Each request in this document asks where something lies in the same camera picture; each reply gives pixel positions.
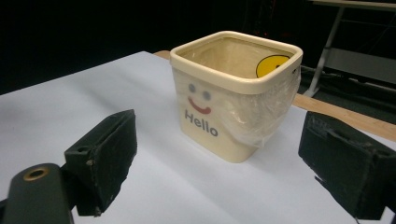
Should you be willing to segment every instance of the eyes on smiley face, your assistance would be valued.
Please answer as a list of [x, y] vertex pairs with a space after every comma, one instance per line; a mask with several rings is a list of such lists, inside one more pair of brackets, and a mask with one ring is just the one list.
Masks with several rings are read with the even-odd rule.
[[[189, 91], [190, 91], [191, 93], [196, 93], [196, 92], [197, 92], [197, 90], [196, 90], [196, 88], [195, 88], [195, 86], [194, 86], [193, 84], [190, 84], [190, 85], [189, 85]], [[209, 93], [208, 91], [203, 91], [203, 92], [202, 92], [202, 96], [203, 96], [204, 99], [207, 100], [207, 101], [209, 101], [210, 98], [211, 98], [210, 93]], [[212, 111], [212, 109], [211, 109], [209, 106], [207, 106], [207, 107], [205, 107], [205, 108], [201, 108], [200, 106], [198, 106], [198, 105], [192, 100], [192, 98], [191, 98], [190, 96], [189, 96], [189, 102], [190, 102], [190, 105], [191, 105], [196, 111], [200, 112], [201, 114], [210, 114], [210, 112]]]

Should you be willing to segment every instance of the wooden edge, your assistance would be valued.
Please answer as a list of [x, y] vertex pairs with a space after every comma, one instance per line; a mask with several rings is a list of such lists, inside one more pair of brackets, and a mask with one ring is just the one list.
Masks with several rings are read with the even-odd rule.
[[[169, 60], [168, 50], [155, 52], [154, 55]], [[302, 109], [332, 116], [340, 119], [344, 123], [377, 136], [396, 142], [396, 125], [385, 121], [374, 119], [363, 114], [344, 109], [342, 107], [331, 105], [301, 94], [296, 94], [293, 104]]]
[[167, 60], [169, 60], [171, 58], [171, 55], [169, 54], [168, 50], [161, 50], [161, 51], [155, 52], [154, 55], [157, 55], [158, 57], [161, 57], [161, 58], [165, 58]]

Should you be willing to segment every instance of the plastic wrap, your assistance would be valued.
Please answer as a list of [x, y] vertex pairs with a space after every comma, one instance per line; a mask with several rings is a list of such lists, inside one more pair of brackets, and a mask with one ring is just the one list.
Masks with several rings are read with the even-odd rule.
[[[205, 120], [212, 121], [213, 127], [220, 126], [232, 138], [244, 145], [260, 148], [275, 132], [288, 112], [300, 85], [300, 72], [298, 70], [290, 74], [261, 94], [228, 91], [176, 69], [174, 69], [174, 79], [180, 107], [189, 108], [190, 101], [193, 101], [203, 109], [210, 108], [211, 118]], [[191, 85], [195, 88], [194, 92], [189, 88]]]

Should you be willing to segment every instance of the yellow smiley face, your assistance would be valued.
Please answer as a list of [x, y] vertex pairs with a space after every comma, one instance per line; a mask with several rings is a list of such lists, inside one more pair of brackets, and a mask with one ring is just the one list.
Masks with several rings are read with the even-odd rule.
[[285, 55], [272, 55], [262, 59], [256, 68], [257, 77], [263, 77], [277, 69], [282, 63], [285, 63], [290, 57]]

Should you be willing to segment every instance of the smiley face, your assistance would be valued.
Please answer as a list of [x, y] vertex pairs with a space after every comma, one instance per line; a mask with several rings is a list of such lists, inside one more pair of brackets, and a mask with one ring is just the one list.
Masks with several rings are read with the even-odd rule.
[[256, 68], [257, 77], [263, 77], [277, 69], [282, 63], [285, 63], [290, 57], [286, 55], [272, 55], [262, 59]]
[[[195, 87], [195, 85], [193, 85], [193, 84], [191, 84], [191, 83], [189, 84], [189, 91], [190, 91], [192, 94], [197, 94], [197, 93], [198, 93], [198, 94], [202, 94], [201, 97], [202, 97], [205, 101], [210, 101], [210, 99], [211, 99], [211, 95], [210, 95], [210, 93], [209, 93], [208, 91], [198, 92], [198, 90], [197, 90], [197, 88]], [[212, 112], [212, 109], [211, 109], [209, 106], [198, 106], [198, 104], [196, 104], [196, 103], [193, 101], [193, 99], [192, 99], [191, 96], [189, 96], [188, 99], [189, 99], [190, 105], [191, 105], [196, 111], [200, 112], [201, 114], [207, 115], [207, 114], [210, 114], [210, 112]]]

